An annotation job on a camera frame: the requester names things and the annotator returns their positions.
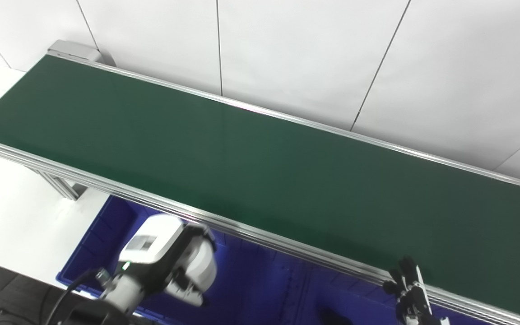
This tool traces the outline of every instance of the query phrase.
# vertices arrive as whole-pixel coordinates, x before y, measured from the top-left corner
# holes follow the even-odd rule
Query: black cable
[[[17,317],[23,321],[26,321],[27,323],[30,323],[31,325],[38,325],[37,323],[35,323],[34,321],[32,321],[31,319],[25,317],[25,316],[21,316],[17,313],[14,313],[14,312],[10,312],[9,310],[7,309],[4,309],[4,308],[0,308],[0,312],[2,315],[9,315],[9,316],[14,316],[14,317]]]
[[[72,284],[70,284],[68,286],[68,288],[64,292],[61,293],[61,296],[60,296],[60,298],[58,298],[56,305],[53,306],[53,308],[49,314],[49,317],[47,318],[47,321],[45,322],[45,325],[51,324],[51,320],[53,319],[54,316],[56,316],[57,309],[60,306],[61,302],[66,298],[66,296],[70,292],[74,291],[75,288],[82,285],[87,279],[89,279],[92,276],[95,276],[98,272],[99,272],[99,269],[89,269],[89,270],[83,272],[80,276],[78,276],[78,278],[75,279],[72,282]]]
[[[9,323],[11,325],[17,325],[17,323],[14,323],[14,322],[12,322],[10,320],[0,320],[0,323]]]
[[[51,292],[51,286],[47,287],[45,294],[43,295],[41,305],[39,305],[39,317],[37,318],[38,325],[43,325],[43,308],[45,307],[45,301],[47,300],[47,296]]]

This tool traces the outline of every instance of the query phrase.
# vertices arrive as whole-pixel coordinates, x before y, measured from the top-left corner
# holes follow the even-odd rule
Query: black object
[[[353,325],[352,321],[330,308],[322,308],[318,312],[318,320],[322,325]]]
[[[62,292],[60,298],[58,298],[58,300],[56,302],[56,305],[53,306],[53,309],[51,310],[49,317],[47,318],[47,321],[45,322],[45,325],[51,325],[51,320],[53,319],[54,316],[56,316],[57,309],[60,306],[61,302],[66,298],[66,296],[70,292],[74,291],[75,288],[82,285],[87,279],[95,277],[95,275],[98,272],[99,272],[98,269],[89,269],[89,270],[83,272],[83,274],[81,274],[80,276],[78,276],[78,278],[75,279],[74,282],[72,282],[72,284],[70,284],[64,292]]]
[[[62,325],[129,325],[130,320],[105,300],[90,300],[72,310]]]

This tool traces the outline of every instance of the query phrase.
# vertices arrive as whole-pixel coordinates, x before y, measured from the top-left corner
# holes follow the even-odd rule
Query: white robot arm
[[[132,313],[144,297],[166,292],[194,306],[214,282],[215,244],[208,227],[171,214],[150,216],[124,246],[100,300]]]

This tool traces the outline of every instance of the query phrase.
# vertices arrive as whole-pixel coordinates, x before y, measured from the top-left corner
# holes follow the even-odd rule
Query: blue plastic crate
[[[57,279],[70,284],[89,268],[113,272],[118,253],[144,220],[159,212],[110,197]],[[291,324],[305,280],[305,263],[281,257],[271,249],[214,232],[218,274],[205,296],[208,305],[194,307],[166,294],[146,298],[136,312],[170,325]],[[98,297],[90,281],[81,290]]]
[[[58,274],[70,284],[85,270],[113,272],[118,254],[144,220],[157,210],[110,197]],[[168,325],[320,325],[318,311],[330,308],[355,325],[395,325],[395,300],[380,286],[313,265],[222,232],[217,243],[218,274],[205,293],[209,304],[194,307],[166,294],[146,298],[136,312]],[[79,287],[98,297],[95,281]],[[453,325],[482,321],[435,306]]]

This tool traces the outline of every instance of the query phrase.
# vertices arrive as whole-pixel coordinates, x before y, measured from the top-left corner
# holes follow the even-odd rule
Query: green conveyor belt
[[[0,143],[520,313],[518,185],[52,56]]]

